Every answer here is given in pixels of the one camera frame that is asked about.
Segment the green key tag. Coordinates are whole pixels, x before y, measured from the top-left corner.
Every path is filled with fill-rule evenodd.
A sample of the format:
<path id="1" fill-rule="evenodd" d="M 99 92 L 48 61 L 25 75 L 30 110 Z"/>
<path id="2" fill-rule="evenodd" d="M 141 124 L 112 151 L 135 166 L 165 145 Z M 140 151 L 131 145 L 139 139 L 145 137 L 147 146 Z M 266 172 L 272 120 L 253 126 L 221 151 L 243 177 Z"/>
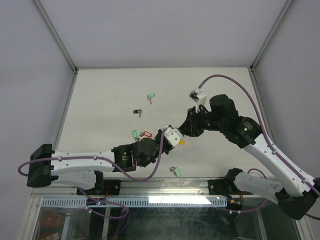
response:
<path id="1" fill-rule="evenodd" d="M 155 97 L 155 96 L 156 96 L 155 93 L 151 93 L 151 94 L 148 94 L 148 95 L 147 95 L 147 98 L 153 98 L 153 97 Z"/>
<path id="2" fill-rule="evenodd" d="M 136 138 L 138 138 L 138 134 L 137 134 L 137 131 L 136 131 L 136 130 L 133 130 L 133 131 L 132 131 L 132 137 L 133 137 L 134 140 L 135 140 Z"/>
<path id="3" fill-rule="evenodd" d="M 182 176 L 182 173 L 178 167 L 172 166 L 169 168 L 169 170 L 178 178 Z"/>

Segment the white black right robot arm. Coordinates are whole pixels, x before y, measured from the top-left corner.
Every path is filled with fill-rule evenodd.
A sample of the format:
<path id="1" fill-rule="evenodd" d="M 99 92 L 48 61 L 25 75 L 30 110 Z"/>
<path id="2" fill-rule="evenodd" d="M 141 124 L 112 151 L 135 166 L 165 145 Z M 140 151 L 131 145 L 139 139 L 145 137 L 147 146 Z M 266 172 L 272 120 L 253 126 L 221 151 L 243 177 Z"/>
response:
<path id="1" fill-rule="evenodd" d="M 209 100 L 211 110 L 204 106 L 207 96 L 190 93 L 196 105 L 187 111 L 179 130 L 188 137 L 199 137 L 204 131 L 222 133 L 225 138 L 255 157 L 274 176 L 275 180 L 259 178 L 232 168 L 225 175 L 223 187 L 230 194 L 238 190 L 259 195 L 278 205 L 294 220 L 301 220 L 319 198 L 320 180 L 294 164 L 265 135 L 252 118 L 240 116 L 235 103 L 225 94 Z"/>

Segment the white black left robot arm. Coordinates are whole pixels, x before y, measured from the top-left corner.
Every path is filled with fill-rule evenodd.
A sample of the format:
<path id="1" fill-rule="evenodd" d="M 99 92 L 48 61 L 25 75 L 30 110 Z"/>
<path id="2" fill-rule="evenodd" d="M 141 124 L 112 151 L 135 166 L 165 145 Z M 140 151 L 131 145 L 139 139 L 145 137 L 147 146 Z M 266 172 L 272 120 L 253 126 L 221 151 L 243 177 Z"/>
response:
<path id="1" fill-rule="evenodd" d="M 120 172 L 128 176 L 138 167 L 156 164 L 162 154 L 168 154 L 183 137 L 177 128 L 168 125 L 159 129 L 154 138 L 143 136 L 134 143 L 99 152 L 70 153 L 43 144 L 30 155 L 26 185 L 42 188 L 58 183 L 97 195 L 105 188 L 104 173 Z"/>

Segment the yellow key tag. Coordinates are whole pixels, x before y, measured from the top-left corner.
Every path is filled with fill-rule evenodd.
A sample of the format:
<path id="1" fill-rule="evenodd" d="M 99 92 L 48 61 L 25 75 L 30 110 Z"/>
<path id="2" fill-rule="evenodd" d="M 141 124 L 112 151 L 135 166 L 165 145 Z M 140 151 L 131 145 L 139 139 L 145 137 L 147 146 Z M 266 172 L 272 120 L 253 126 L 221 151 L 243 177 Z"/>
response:
<path id="1" fill-rule="evenodd" d="M 181 139 L 178 144 L 179 144 L 179 145 L 185 145 L 186 142 L 185 142 L 183 139 Z"/>

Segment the red key tag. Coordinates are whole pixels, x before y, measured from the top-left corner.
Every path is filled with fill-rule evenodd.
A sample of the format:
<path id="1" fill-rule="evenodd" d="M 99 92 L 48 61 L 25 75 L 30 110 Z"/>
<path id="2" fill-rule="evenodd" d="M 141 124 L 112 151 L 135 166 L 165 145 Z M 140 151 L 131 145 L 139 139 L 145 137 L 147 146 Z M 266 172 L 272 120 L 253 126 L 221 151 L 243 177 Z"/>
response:
<path id="1" fill-rule="evenodd" d="M 147 138 L 151 138 L 153 135 L 148 132 L 148 131 L 142 131 L 140 134 L 139 134 L 140 137 L 147 137 Z"/>

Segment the silver key on black tag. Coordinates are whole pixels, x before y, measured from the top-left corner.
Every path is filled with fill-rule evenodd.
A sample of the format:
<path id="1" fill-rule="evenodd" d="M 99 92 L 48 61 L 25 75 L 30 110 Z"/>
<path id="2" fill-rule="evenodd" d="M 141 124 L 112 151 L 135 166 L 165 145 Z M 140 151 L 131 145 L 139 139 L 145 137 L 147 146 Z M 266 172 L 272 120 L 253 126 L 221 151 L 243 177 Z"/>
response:
<path id="1" fill-rule="evenodd" d="M 139 118 L 141 118 L 141 115 L 142 115 L 143 111 L 141 109 L 139 109 L 137 112 L 138 112 Z"/>

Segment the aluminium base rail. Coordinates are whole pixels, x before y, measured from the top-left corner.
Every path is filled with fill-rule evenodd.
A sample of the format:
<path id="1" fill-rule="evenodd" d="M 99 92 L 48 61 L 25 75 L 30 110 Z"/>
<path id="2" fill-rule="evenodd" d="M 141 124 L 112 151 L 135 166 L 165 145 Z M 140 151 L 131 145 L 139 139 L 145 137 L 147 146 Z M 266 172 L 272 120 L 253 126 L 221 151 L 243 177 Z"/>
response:
<path id="1" fill-rule="evenodd" d="M 214 194 L 214 184 L 222 178 L 200 177 L 167 177 L 153 178 L 144 182 L 137 182 L 128 178 L 105 178 L 104 184 L 108 185 L 116 181 L 113 189 L 119 192 L 119 196 L 143 197 L 143 196 L 168 196 L 168 195 L 193 195 L 209 196 Z"/>

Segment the aluminium frame right post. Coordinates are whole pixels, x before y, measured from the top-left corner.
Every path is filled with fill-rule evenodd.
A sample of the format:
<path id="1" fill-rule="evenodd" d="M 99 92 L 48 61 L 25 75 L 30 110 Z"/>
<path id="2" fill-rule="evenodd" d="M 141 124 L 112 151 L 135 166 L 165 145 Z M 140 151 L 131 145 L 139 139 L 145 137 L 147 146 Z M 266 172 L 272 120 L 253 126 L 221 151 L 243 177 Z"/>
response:
<path id="1" fill-rule="evenodd" d="M 286 16 L 289 14 L 292 6 L 294 5 L 296 1 L 295 0 L 286 0 L 277 15 L 275 21 L 273 22 L 270 30 L 267 33 L 266 38 L 264 39 L 261 47 L 259 48 L 259 51 L 254 58 L 253 62 L 250 65 L 250 70 L 252 72 L 255 71 L 261 60 L 263 59 L 264 55 L 267 53 L 268 48 L 271 46 L 274 38 L 276 37 L 278 31 L 280 30 Z"/>

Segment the aluminium frame post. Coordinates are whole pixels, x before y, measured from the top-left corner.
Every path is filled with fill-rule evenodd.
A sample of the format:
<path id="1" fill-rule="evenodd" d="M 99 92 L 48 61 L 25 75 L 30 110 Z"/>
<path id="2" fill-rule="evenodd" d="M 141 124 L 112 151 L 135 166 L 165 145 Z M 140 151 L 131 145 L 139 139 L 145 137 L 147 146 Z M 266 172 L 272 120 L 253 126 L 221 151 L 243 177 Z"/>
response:
<path id="1" fill-rule="evenodd" d="M 43 3 L 40 0 L 31 0 L 34 8 L 36 9 L 37 13 L 39 14 L 43 24 L 45 25 L 46 29 L 48 30 L 49 34 L 51 35 L 53 41 L 55 42 L 58 50 L 62 54 L 63 58 L 67 62 L 68 66 L 72 70 L 74 74 L 78 72 L 78 68 L 73 61 L 70 53 L 68 52 L 65 44 L 63 43 L 58 31 L 56 30 L 49 14 L 47 13 Z"/>
<path id="2" fill-rule="evenodd" d="M 280 30 L 286 16 L 289 14 L 292 6 L 294 5 L 296 1 L 295 0 L 286 0 L 277 15 L 275 21 L 273 22 L 270 30 L 267 33 L 266 38 L 264 39 L 261 47 L 259 48 L 259 51 L 254 58 L 253 62 L 250 65 L 250 70 L 252 72 L 255 71 L 261 60 L 263 59 L 264 55 L 267 53 L 268 48 L 271 46 L 274 38 L 276 37 L 278 31 Z"/>

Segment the aluminium frame left post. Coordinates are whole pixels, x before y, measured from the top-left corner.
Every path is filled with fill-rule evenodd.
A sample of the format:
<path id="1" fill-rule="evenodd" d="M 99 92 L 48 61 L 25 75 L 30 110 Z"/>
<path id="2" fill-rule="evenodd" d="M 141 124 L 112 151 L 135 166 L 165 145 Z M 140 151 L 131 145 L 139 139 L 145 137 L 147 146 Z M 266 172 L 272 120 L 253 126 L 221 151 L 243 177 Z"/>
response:
<path id="1" fill-rule="evenodd" d="M 70 53 L 68 52 L 65 44 L 63 43 L 58 31 L 56 30 L 49 14 L 47 13 L 43 3 L 40 0 L 31 0 L 34 8 L 36 9 L 37 13 L 39 14 L 43 24 L 45 25 L 46 29 L 48 30 L 49 34 L 51 35 L 53 41 L 55 42 L 58 50 L 62 54 L 63 58 L 67 62 L 68 66 L 72 70 L 74 74 L 78 72 L 78 68 L 73 61 Z"/>

